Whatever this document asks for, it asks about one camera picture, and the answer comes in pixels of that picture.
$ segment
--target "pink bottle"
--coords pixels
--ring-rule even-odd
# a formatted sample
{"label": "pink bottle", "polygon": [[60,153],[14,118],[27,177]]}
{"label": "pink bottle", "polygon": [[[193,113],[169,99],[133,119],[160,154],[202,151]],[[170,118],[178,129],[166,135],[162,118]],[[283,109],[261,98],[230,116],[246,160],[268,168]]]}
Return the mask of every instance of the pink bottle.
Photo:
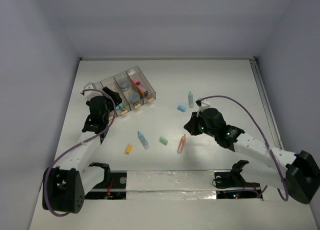
{"label": "pink bottle", "polygon": [[140,94],[143,96],[143,97],[146,97],[148,96],[149,92],[148,90],[145,88],[145,86],[143,86],[141,84],[141,82],[139,81],[139,79],[133,79],[132,82],[137,86],[137,88],[139,89],[139,92]]}
{"label": "pink bottle", "polygon": [[183,135],[181,137],[181,140],[180,140],[180,143],[179,143],[179,146],[178,146],[178,150],[176,151],[177,154],[182,154],[182,151],[184,150],[184,146],[185,146],[185,143],[186,143],[186,135]]}

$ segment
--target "gray wall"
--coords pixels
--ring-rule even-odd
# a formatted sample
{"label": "gray wall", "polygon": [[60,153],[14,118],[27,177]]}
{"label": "gray wall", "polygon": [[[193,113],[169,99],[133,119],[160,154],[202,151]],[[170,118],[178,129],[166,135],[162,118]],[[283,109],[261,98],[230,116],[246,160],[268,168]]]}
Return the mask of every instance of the gray wall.
{"label": "gray wall", "polygon": [[80,56],[256,56],[290,0],[51,0]]}
{"label": "gray wall", "polygon": [[29,229],[79,58],[48,0],[0,0],[0,229]]}
{"label": "gray wall", "polygon": [[[320,0],[292,0],[258,57],[287,151],[320,163]],[[320,191],[311,203],[320,227]]]}

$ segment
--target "yellow block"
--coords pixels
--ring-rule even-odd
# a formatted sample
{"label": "yellow block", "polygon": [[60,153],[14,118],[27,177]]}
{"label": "yellow block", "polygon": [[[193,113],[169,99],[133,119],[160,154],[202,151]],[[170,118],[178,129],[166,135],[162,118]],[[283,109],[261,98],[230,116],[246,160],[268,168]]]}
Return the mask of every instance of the yellow block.
{"label": "yellow block", "polygon": [[126,154],[129,154],[129,153],[131,152],[131,150],[132,150],[132,145],[129,144],[129,145],[126,147],[126,149],[125,149],[124,152],[125,152]]}

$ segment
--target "blue block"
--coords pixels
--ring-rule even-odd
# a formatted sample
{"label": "blue block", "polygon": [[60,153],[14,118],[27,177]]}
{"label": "blue block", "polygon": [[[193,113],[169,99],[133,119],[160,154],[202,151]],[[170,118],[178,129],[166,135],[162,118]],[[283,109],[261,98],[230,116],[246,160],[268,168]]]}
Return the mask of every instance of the blue block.
{"label": "blue block", "polygon": [[178,110],[184,113],[186,111],[186,107],[182,106],[182,105],[179,105],[178,106]]}

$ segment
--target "small bottle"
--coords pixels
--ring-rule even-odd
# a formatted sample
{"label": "small bottle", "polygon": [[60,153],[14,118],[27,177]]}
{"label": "small bottle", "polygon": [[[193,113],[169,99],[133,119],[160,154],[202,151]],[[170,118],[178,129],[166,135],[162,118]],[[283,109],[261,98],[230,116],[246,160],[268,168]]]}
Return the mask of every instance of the small bottle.
{"label": "small bottle", "polygon": [[182,151],[184,150],[184,146],[185,146],[186,140],[187,140],[186,135],[183,135],[181,137],[181,140],[180,140],[180,143],[179,143],[179,146],[178,146],[178,150],[176,151],[177,154],[181,154]]}
{"label": "small bottle", "polygon": [[145,86],[143,86],[141,84],[141,82],[139,81],[139,79],[133,79],[132,82],[136,85],[136,87],[139,89],[139,92],[140,94],[143,96],[143,97],[146,97],[148,96],[149,92],[148,90],[145,88]]}
{"label": "small bottle", "polygon": [[120,78],[117,82],[123,92],[127,91],[130,87],[129,82],[125,77]]}
{"label": "small bottle", "polygon": [[192,95],[192,92],[190,91],[188,94],[188,101],[189,101],[189,108],[194,107],[194,96]]}
{"label": "small bottle", "polygon": [[143,145],[143,147],[144,147],[145,150],[147,150],[148,148],[150,148],[150,145],[149,145],[149,143],[147,142],[145,136],[144,136],[141,132],[139,132],[139,131],[138,131],[138,138],[139,138],[140,142],[142,143],[142,145]]}
{"label": "small bottle", "polygon": [[135,103],[136,101],[139,101],[139,99],[140,99],[140,94],[134,91],[133,93],[131,93],[131,94],[129,95],[129,99],[130,99],[130,101],[131,101],[132,103]]}

